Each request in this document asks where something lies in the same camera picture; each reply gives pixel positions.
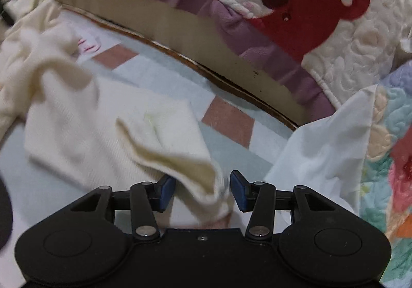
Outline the checkered play mat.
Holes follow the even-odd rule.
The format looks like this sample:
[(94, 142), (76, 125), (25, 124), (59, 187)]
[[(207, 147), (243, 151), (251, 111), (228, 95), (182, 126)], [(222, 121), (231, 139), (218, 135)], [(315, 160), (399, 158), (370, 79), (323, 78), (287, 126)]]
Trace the checkered play mat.
[(218, 98), (139, 56), (94, 74), (73, 58), (78, 38), (56, 15), (32, 18), (1, 45), (1, 136), (20, 153), (1, 156), (16, 240), (43, 218), (99, 186), (127, 190), (165, 173), (175, 195), (163, 228), (224, 228), (233, 212), (233, 170), (262, 179), (291, 130), (266, 126), (234, 105), (206, 124)]

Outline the floral quilted blanket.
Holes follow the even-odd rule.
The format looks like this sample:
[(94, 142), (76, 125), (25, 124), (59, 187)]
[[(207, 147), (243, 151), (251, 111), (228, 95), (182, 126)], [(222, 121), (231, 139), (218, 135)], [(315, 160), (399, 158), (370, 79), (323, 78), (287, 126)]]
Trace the floral quilted blanket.
[(306, 185), (374, 225), (392, 256), (382, 283), (411, 286), (411, 64), (297, 129), (265, 177)]

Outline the cream zip-up hoodie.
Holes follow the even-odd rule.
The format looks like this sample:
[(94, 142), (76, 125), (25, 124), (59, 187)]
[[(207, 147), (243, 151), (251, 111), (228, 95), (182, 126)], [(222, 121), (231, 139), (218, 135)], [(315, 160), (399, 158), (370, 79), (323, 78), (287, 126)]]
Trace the cream zip-up hoodie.
[(1, 8), (15, 21), (1, 26), (2, 133), (22, 117), (29, 157), (87, 189), (176, 178), (162, 227), (229, 225), (228, 177), (186, 101), (81, 68), (73, 57), (79, 39), (55, 0)]

